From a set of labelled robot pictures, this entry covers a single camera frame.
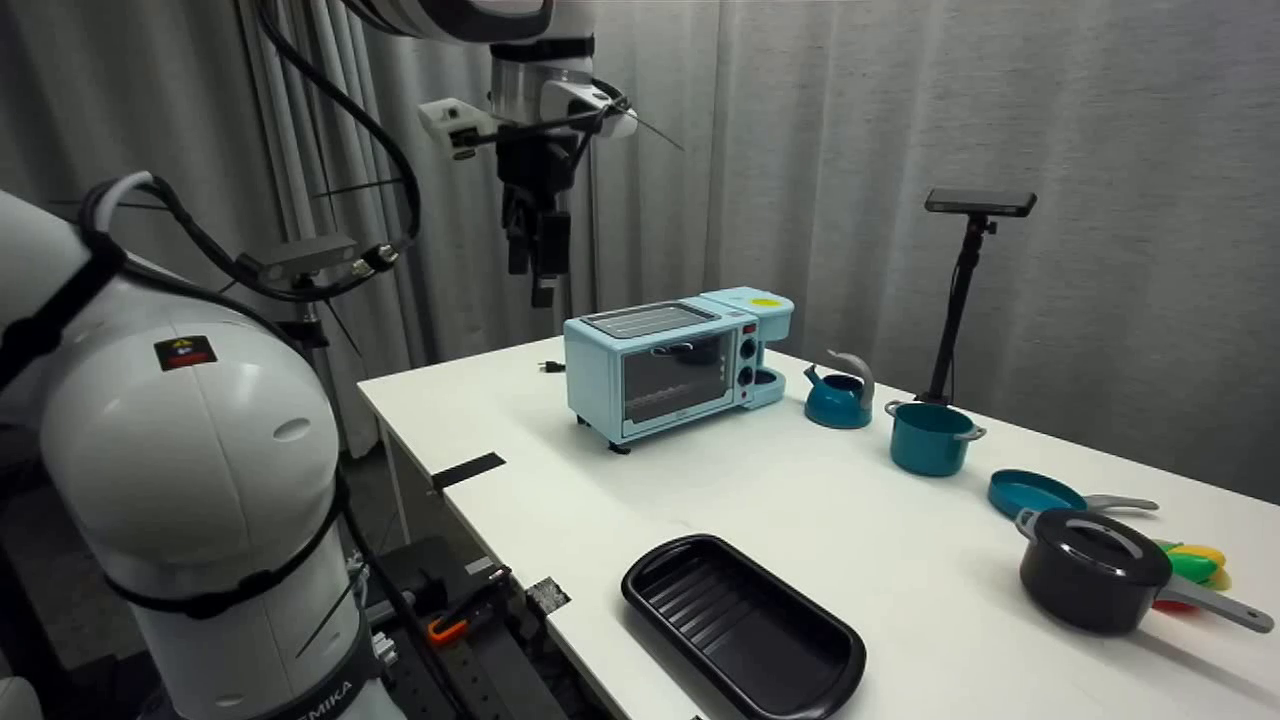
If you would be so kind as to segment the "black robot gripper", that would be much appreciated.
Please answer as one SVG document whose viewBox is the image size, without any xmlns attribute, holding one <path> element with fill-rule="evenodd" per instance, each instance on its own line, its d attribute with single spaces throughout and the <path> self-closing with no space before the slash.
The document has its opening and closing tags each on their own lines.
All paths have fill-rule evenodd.
<svg viewBox="0 0 1280 720">
<path fill-rule="evenodd" d="M 567 273 L 567 188 L 579 161 L 572 133 L 505 129 L 495 143 L 509 232 L 509 273 L 533 273 L 533 304 L 546 306 Z"/>
</svg>

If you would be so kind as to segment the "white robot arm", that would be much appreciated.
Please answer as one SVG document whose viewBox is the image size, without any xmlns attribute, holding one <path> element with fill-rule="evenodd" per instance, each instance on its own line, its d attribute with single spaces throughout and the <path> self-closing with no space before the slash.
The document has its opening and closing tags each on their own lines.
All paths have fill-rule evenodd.
<svg viewBox="0 0 1280 720">
<path fill-rule="evenodd" d="M 348 499 L 327 386 L 253 306 L 113 236 L 128 172 L 64 219 L 0 199 L 3 409 L 174 720 L 411 720 L 361 586 L 384 566 Z"/>
</svg>

